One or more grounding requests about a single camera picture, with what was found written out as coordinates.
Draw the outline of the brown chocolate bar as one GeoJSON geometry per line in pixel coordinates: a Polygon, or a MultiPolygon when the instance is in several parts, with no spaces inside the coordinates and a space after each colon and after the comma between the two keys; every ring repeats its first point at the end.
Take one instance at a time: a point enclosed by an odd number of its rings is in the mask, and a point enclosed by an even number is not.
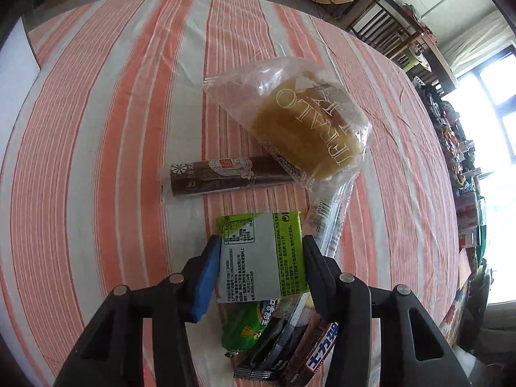
{"type": "Polygon", "coordinates": [[[280,385],[306,386],[332,351],[338,330],[338,323],[327,323],[314,317],[281,375],[280,385]]]}

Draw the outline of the green tube snack pack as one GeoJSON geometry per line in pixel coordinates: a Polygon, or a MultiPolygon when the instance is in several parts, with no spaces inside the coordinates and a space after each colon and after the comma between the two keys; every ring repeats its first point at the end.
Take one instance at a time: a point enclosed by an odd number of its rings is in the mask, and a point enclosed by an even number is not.
{"type": "Polygon", "coordinates": [[[278,300],[238,303],[222,329],[225,356],[232,359],[252,349],[269,324],[278,300]]]}

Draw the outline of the long black snack pack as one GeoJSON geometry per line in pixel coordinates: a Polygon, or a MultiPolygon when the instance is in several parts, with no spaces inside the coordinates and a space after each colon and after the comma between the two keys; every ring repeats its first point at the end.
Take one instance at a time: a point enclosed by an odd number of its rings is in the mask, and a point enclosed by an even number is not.
{"type": "MultiPolygon", "coordinates": [[[[321,254],[329,258],[338,255],[353,187],[353,183],[345,184],[332,198],[314,200],[303,223],[303,231],[314,237],[321,254]]],[[[314,317],[315,306],[308,293],[280,301],[257,344],[245,353],[233,376],[280,385],[281,375],[314,317]]]]}

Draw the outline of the green white snack packet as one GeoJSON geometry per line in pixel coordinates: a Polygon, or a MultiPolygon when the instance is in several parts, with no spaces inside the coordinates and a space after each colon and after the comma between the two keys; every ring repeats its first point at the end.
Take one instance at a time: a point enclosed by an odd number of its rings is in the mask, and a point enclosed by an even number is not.
{"type": "Polygon", "coordinates": [[[299,212],[221,216],[218,229],[218,302],[262,302],[308,291],[299,212]]]}

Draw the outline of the brown hawthorn roll pack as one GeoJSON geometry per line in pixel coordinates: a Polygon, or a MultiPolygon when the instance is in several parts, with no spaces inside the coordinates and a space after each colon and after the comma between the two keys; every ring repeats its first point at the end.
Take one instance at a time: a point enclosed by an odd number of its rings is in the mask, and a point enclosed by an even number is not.
{"type": "Polygon", "coordinates": [[[219,158],[163,168],[161,202],[174,198],[291,184],[294,179],[272,156],[219,158]]]}

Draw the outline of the bread loaf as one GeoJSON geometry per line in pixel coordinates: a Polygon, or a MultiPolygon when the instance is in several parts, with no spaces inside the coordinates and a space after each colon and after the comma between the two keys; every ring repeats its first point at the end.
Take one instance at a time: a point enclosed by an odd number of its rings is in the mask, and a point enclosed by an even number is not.
{"type": "Polygon", "coordinates": [[[254,61],[205,78],[204,91],[314,196],[333,197],[359,174],[372,125],[320,65],[254,61]]]}

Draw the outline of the striped orange tablecloth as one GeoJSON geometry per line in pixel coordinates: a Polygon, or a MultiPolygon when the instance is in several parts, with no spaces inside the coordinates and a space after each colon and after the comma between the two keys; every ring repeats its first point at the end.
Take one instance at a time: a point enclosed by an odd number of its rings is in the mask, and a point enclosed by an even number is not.
{"type": "Polygon", "coordinates": [[[35,386],[53,384],[115,286],[181,270],[220,216],[308,210],[295,184],[160,197],[166,165],[262,153],[202,84],[275,56],[327,68],[372,123],[340,266],[371,286],[408,285],[443,322],[459,261],[449,173],[408,76],[370,46],[264,0],[102,0],[30,41],[41,69],[1,168],[1,334],[35,386]]]}

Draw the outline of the wooden side table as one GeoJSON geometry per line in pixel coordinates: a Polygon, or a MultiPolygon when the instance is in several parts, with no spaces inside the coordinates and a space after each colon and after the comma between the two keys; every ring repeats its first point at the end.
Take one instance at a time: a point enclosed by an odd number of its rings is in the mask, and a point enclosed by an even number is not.
{"type": "Polygon", "coordinates": [[[440,96],[451,93],[457,87],[457,79],[441,51],[437,48],[434,33],[419,19],[412,5],[402,5],[402,10],[409,18],[408,23],[422,33],[418,43],[422,47],[424,58],[430,65],[430,72],[423,67],[416,68],[417,76],[425,84],[433,86],[440,96]]]}

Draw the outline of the white cardboard box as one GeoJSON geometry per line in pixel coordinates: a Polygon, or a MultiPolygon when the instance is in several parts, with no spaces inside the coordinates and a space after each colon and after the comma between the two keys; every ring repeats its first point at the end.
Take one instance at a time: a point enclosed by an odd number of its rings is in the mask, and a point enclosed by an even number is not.
{"type": "Polygon", "coordinates": [[[0,155],[4,161],[12,129],[40,72],[24,20],[14,25],[0,53],[0,155]]]}

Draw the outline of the dark wooden chair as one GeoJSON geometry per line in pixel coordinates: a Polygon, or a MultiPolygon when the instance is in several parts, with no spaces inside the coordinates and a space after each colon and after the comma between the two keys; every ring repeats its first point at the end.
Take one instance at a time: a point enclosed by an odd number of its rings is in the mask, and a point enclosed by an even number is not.
{"type": "Polygon", "coordinates": [[[347,30],[407,73],[420,64],[422,30],[402,11],[393,0],[373,0],[347,30]]]}

